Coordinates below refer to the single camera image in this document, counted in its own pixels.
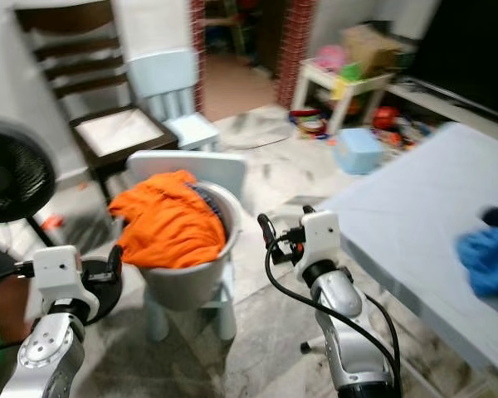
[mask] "blue cloth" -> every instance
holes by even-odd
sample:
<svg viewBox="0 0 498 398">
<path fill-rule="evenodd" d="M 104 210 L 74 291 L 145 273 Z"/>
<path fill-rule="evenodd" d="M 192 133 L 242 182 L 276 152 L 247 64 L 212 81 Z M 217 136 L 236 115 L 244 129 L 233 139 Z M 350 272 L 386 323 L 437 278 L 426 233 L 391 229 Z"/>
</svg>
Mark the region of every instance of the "blue cloth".
<svg viewBox="0 0 498 398">
<path fill-rule="evenodd" d="M 456 250 L 476 296 L 498 296 L 498 228 L 462 236 Z"/>
</svg>

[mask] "television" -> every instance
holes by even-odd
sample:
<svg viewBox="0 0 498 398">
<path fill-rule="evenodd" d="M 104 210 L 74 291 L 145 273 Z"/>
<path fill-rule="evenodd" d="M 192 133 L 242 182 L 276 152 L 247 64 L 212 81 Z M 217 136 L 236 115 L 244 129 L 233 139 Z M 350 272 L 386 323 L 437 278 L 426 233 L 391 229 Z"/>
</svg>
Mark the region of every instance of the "television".
<svg viewBox="0 0 498 398">
<path fill-rule="evenodd" d="M 498 118 L 498 0 L 442 0 L 405 75 Z"/>
</svg>

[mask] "light blue children's chair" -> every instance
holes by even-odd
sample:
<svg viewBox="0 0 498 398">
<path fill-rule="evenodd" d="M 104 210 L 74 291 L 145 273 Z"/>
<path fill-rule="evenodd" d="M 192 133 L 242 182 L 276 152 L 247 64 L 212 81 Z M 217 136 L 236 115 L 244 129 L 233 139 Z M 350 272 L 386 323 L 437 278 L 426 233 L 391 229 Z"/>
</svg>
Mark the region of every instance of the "light blue children's chair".
<svg viewBox="0 0 498 398">
<path fill-rule="evenodd" d="M 198 57 L 190 48 L 162 51 L 128 62 L 129 77 L 150 113 L 178 136 L 179 148 L 216 149 L 218 131 L 195 111 L 193 87 L 198 82 Z"/>
</svg>

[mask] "white table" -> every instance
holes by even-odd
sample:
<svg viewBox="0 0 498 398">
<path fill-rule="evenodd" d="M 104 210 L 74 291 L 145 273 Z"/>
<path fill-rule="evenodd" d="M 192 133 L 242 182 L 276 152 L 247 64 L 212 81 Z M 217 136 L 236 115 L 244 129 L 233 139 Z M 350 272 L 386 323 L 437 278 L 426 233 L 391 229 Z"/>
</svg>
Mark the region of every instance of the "white table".
<svg viewBox="0 0 498 398">
<path fill-rule="evenodd" d="M 365 107 L 364 117 L 362 119 L 362 124 L 370 124 L 374 115 L 374 111 L 380 104 L 382 100 L 383 93 L 387 87 L 391 77 L 393 75 L 380 75 L 373 77 L 371 79 L 358 80 L 347 82 L 343 93 L 343 97 L 336 102 L 334 107 L 334 112 L 330 118 L 327 131 L 330 134 L 338 133 L 341 129 L 341 125 L 347 115 L 347 110 L 349 109 L 350 102 L 355 95 L 366 93 L 368 91 L 373 91 L 367 106 Z M 295 88 L 295 95 L 293 97 L 293 102 L 291 103 L 291 109 L 303 109 L 306 102 L 306 96 L 308 94 L 308 88 L 310 82 L 314 82 L 317 85 L 325 87 L 327 90 L 332 90 L 336 86 L 336 81 L 342 79 L 335 73 L 328 72 L 322 68 L 319 68 L 313 59 L 304 60 L 301 62 L 300 76 L 297 80 L 297 86 Z"/>
<path fill-rule="evenodd" d="M 344 249 L 477 369 L 498 371 L 498 300 L 478 299 L 455 239 L 498 206 L 498 141 L 449 123 L 321 207 Z"/>
</svg>

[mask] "light blue plastic box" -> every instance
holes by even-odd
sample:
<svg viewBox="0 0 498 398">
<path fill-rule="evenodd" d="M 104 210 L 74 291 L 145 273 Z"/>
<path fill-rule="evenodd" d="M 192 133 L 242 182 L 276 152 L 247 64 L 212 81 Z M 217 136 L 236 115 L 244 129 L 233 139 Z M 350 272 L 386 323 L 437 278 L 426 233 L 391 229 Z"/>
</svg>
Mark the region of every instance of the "light blue plastic box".
<svg viewBox="0 0 498 398">
<path fill-rule="evenodd" d="M 367 174 L 382 161 L 383 146 L 369 129 L 342 129 L 334 157 L 349 174 Z"/>
</svg>

